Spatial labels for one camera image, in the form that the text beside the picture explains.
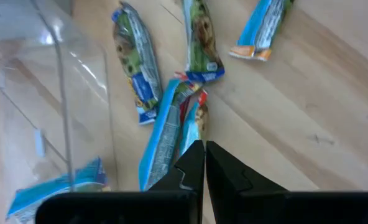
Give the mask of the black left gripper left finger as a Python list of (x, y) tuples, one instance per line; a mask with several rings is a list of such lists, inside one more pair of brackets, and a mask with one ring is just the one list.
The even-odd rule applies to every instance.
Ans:
[(59, 194), (37, 209), (36, 224), (201, 224), (204, 165), (198, 140), (149, 190)]

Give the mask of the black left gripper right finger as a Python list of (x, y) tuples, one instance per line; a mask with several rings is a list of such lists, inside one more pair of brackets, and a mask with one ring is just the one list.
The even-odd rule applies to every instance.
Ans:
[(216, 224), (368, 224), (368, 192), (289, 191), (213, 141), (206, 178)]

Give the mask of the blue red granola bar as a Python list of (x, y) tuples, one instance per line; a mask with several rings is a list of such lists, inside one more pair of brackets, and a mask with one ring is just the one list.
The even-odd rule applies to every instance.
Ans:
[(181, 105), (199, 87), (189, 80), (171, 79), (169, 81), (152, 134), (139, 164), (141, 191), (149, 190), (169, 171), (181, 128)]
[(205, 90), (200, 92), (197, 101), (187, 113), (183, 129), (182, 139), (178, 151), (181, 157), (187, 149), (197, 140), (205, 140), (208, 132), (209, 111), (206, 104), (208, 93)]

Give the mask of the blue orange granola bar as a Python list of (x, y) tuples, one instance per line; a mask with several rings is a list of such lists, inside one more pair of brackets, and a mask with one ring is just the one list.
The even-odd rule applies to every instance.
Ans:
[[(76, 192), (107, 192), (111, 188), (101, 159), (96, 158), (75, 171), (73, 187)], [(19, 224), (33, 222), (38, 207), (46, 199), (69, 192), (71, 186), (67, 174), (58, 178), (19, 189), (6, 214), (6, 220), (14, 219)]]
[(295, 0), (260, 0), (229, 55), (268, 61), (272, 44)]

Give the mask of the clear plastic bin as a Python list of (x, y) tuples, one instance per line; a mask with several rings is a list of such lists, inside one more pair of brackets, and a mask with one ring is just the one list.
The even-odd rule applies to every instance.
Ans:
[(19, 189), (113, 151), (104, 50), (54, 0), (0, 0), (0, 224)]

